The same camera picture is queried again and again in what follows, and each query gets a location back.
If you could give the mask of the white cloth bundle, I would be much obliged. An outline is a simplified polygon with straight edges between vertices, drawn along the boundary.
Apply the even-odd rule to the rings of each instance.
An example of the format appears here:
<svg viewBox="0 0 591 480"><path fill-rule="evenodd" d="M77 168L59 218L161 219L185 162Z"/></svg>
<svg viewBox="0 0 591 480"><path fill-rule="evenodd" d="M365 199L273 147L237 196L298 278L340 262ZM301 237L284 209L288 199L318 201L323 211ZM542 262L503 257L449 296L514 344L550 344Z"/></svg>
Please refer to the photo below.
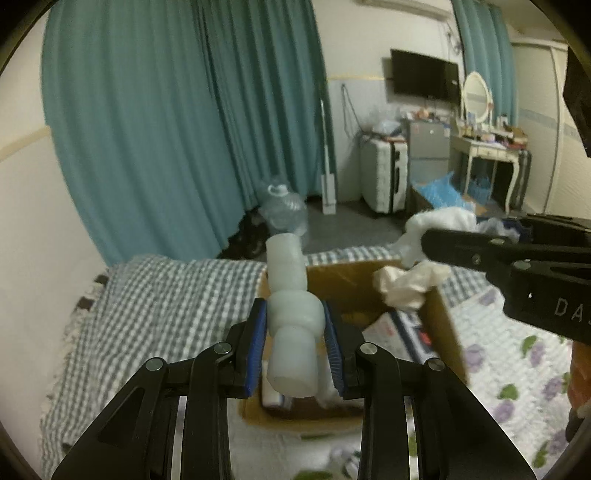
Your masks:
<svg viewBox="0 0 591 480"><path fill-rule="evenodd" d="M503 236L514 243L520 239L515 226L506 226L496 217L480 219L473 211L461 207L443 207L420 212L407 221L405 233L394 245L405 268L409 269L427 259L421 240L430 229Z"/></svg>

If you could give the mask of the white printed tissue pack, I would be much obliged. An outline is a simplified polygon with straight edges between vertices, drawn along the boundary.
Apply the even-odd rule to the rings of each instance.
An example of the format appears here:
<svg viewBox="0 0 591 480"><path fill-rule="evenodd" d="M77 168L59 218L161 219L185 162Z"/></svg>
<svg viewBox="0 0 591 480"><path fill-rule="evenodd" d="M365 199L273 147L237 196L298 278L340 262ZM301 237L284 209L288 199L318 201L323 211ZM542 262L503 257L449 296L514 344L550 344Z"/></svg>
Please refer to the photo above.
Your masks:
<svg viewBox="0 0 591 480"><path fill-rule="evenodd" d="M398 359L423 364L439 357L416 312L387 311L363 329L363 337Z"/></svg>

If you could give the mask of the white sliding wardrobe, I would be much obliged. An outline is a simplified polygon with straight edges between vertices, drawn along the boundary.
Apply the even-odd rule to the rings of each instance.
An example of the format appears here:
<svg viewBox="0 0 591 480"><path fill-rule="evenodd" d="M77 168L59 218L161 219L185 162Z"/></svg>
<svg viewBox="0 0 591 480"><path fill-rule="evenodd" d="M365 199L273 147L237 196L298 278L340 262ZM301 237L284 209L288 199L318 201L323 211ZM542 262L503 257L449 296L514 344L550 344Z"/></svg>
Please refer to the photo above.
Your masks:
<svg viewBox="0 0 591 480"><path fill-rule="evenodd" d="M563 99L567 48L556 42L512 42L517 88L517 122L532 155L525 208L535 213L583 216L575 168L584 151Z"/></svg>

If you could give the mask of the blue plastic bag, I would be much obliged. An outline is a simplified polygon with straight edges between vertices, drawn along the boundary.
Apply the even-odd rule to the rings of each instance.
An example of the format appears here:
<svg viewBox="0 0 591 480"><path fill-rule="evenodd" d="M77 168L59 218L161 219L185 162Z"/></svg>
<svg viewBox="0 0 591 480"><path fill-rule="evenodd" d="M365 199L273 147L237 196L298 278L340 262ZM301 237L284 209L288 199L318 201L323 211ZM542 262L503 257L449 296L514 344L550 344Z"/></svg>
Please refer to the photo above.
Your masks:
<svg viewBox="0 0 591 480"><path fill-rule="evenodd" d="M471 179L466 195L453 185L453 176L453 172L449 172L426 184L414 183L413 188L434 208L461 207L476 212L489 201L492 183L487 176Z"/></svg>

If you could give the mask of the white floral quilt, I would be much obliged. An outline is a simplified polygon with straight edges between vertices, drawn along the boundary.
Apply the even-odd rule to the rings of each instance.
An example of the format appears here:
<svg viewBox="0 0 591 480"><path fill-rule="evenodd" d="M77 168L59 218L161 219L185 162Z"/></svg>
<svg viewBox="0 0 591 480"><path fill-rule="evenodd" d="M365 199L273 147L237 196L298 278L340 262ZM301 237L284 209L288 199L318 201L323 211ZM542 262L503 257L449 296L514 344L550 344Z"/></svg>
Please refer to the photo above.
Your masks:
<svg viewBox="0 0 591 480"><path fill-rule="evenodd" d="M565 451L572 345L554 334L510 320L492 286L444 297L472 393L543 478ZM263 391L263 407L287 411L294 400ZM334 390L322 408L355 406ZM240 479L353 479L358 473L360 427L332 435L273 433L245 424L232 428L232 458Z"/></svg>

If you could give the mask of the cream crumpled cloth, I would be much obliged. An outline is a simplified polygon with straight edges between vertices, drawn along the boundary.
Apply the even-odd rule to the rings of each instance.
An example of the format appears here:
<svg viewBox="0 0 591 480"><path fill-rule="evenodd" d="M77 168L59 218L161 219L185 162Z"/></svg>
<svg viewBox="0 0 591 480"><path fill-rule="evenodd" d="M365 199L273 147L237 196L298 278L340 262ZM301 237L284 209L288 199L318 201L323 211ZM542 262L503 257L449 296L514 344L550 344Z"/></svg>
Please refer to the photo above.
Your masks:
<svg viewBox="0 0 591 480"><path fill-rule="evenodd" d="M425 304L427 293L451 274L450 266L425 260L410 270L384 266L374 273L373 282L387 306L401 311L418 311Z"/></svg>

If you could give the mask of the white dressing table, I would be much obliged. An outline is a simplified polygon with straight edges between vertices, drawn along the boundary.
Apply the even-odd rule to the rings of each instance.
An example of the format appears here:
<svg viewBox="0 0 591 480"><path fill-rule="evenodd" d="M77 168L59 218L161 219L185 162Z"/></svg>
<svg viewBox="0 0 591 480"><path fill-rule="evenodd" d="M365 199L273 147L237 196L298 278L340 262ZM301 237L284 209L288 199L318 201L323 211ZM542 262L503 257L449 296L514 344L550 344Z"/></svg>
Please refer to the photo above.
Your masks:
<svg viewBox="0 0 591 480"><path fill-rule="evenodd" d="M517 150L508 149L507 147L499 144L499 143L487 143L472 140L467 137L462 137L459 135L453 135L451 137L451 148L454 151L464 153L468 156L467 160L467 170L464 176L464 188L463 194L468 194L468 188L470 184L471 172L472 172L472 165L475 158L479 158L486 161L492 161L495 166L493 168L493 177L496 177L496 164L498 162L510 164L513 167L513 173L511 177L511 181L509 183L509 187L505 197L505 204L504 210L506 214L510 213L510 201L517 184L517 180L520 174L520 161L519 161L519 153Z"/></svg>

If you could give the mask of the grey mini fridge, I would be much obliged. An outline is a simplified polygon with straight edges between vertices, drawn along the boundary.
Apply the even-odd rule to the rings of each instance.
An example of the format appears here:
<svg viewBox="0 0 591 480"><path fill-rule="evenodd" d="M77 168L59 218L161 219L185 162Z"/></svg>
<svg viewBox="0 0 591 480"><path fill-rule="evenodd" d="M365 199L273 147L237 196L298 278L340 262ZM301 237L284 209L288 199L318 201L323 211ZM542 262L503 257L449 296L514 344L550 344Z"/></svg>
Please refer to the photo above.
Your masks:
<svg viewBox="0 0 591 480"><path fill-rule="evenodd" d="M451 134L442 122L406 120L409 169L415 174L439 174L449 170Z"/></svg>

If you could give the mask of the brown cardboard box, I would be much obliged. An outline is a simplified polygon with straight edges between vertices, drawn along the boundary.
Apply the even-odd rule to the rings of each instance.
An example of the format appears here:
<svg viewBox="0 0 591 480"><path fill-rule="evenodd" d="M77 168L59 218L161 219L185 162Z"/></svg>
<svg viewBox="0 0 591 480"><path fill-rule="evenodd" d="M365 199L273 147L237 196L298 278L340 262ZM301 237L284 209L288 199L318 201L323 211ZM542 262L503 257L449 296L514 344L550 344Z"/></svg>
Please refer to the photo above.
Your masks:
<svg viewBox="0 0 591 480"><path fill-rule="evenodd" d="M308 291L328 303L327 326L332 346L318 345L318 353L335 363L331 379L346 394L359 393L363 373L356 368L356 350L366 342L363 329L391 308L374 287L373 275L384 266L398 267L397 260L368 260L308 267ZM453 327L443 289L429 291L418 316L432 345L443 361L463 381L467 371ZM322 408L312 398L294 400L290 410L263 407L262 391L239 402L238 413L245 424L273 433L332 435L349 432L362 424L363 410L355 406Z"/></svg>

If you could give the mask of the white oval vanity mirror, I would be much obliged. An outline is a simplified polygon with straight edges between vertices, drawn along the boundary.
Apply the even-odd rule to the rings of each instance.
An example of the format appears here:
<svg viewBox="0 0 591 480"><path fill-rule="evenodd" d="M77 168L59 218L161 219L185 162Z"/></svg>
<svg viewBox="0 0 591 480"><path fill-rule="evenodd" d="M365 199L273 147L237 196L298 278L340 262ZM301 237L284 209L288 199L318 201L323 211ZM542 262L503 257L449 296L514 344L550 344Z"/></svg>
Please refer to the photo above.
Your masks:
<svg viewBox="0 0 591 480"><path fill-rule="evenodd" d="M470 72L462 87L462 114L468 125L489 128L493 114L493 96L483 76Z"/></svg>

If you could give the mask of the white upright mop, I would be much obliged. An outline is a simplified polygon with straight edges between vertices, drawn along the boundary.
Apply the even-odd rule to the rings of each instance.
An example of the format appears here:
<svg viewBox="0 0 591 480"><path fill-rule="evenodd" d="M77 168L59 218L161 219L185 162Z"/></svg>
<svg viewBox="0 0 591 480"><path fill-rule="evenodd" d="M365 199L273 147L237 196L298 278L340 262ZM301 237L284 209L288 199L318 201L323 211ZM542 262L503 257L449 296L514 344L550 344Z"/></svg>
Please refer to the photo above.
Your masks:
<svg viewBox="0 0 591 480"><path fill-rule="evenodd" d="M327 113L329 108L325 106L328 98L327 82L321 83L321 118L322 118L322 145L324 146L324 169L322 170L322 214L335 215L337 213L337 192L335 192L335 174L331 167L331 140L329 139L329 121Z"/></svg>

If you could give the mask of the teal curtain by wardrobe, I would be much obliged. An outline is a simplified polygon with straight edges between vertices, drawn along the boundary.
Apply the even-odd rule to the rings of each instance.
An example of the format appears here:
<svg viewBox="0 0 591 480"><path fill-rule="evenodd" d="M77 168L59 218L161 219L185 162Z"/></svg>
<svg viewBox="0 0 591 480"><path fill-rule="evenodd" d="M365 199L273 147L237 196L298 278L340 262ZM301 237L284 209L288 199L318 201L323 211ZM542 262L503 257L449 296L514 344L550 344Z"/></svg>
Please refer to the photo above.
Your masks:
<svg viewBox="0 0 591 480"><path fill-rule="evenodd" d="M466 72L478 72L493 98L493 117L512 124L517 115L513 49L501 9L484 1L452 2L460 31Z"/></svg>

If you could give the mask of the clear plastic water jug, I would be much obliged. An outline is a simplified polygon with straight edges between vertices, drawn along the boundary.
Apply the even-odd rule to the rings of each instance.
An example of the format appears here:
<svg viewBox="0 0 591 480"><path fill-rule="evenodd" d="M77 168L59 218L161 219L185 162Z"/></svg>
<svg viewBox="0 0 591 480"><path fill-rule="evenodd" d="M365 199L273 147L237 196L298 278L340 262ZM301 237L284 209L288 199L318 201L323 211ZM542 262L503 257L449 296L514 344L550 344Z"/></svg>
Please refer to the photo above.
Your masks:
<svg viewBox="0 0 591 480"><path fill-rule="evenodd" d="M308 207L300 194L279 177L274 177L260 191L259 214L262 215L270 235L290 233L297 235L301 246L308 243Z"/></svg>

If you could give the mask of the teal window curtain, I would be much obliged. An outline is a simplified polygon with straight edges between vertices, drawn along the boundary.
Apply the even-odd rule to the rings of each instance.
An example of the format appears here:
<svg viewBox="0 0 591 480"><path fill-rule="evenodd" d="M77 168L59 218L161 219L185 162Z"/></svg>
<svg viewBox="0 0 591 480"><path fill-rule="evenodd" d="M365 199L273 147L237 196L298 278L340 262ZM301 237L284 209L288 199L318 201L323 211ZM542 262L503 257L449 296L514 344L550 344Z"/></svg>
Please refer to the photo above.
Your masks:
<svg viewBox="0 0 591 480"><path fill-rule="evenodd" d="M212 258L279 177L318 195L321 83L308 1L60 1L45 119L103 260Z"/></svg>

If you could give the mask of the black wall television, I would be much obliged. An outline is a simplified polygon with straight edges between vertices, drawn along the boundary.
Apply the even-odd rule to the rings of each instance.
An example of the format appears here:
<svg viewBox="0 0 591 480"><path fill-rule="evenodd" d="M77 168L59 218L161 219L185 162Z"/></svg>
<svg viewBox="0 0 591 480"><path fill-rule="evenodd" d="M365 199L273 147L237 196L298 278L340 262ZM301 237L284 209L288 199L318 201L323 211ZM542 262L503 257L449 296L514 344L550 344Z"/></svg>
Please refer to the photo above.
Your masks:
<svg viewBox="0 0 591 480"><path fill-rule="evenodd" d="M460 75L456 63L403 50L391 50L394 94L458 103Z"/></svg>

